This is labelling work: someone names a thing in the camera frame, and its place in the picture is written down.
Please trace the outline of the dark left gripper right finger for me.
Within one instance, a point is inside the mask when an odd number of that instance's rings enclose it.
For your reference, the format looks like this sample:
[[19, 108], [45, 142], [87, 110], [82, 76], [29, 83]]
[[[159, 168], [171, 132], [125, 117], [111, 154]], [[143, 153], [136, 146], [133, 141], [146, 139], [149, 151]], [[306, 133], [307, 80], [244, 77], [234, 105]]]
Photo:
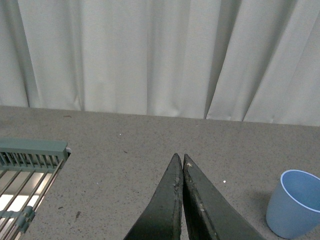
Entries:
[[263, 240], [188, 154], [183, 160], [183, 207], [190, 240]]

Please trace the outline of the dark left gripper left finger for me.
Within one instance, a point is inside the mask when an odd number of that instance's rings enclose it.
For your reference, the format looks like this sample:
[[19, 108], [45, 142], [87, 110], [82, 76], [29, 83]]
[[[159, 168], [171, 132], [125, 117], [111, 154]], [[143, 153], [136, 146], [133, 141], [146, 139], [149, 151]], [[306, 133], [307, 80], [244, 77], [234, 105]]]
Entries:
[[175, 153], [149, 204], [126, 234], [126, 240], [179, 240], [181, 238], [184, 176]]

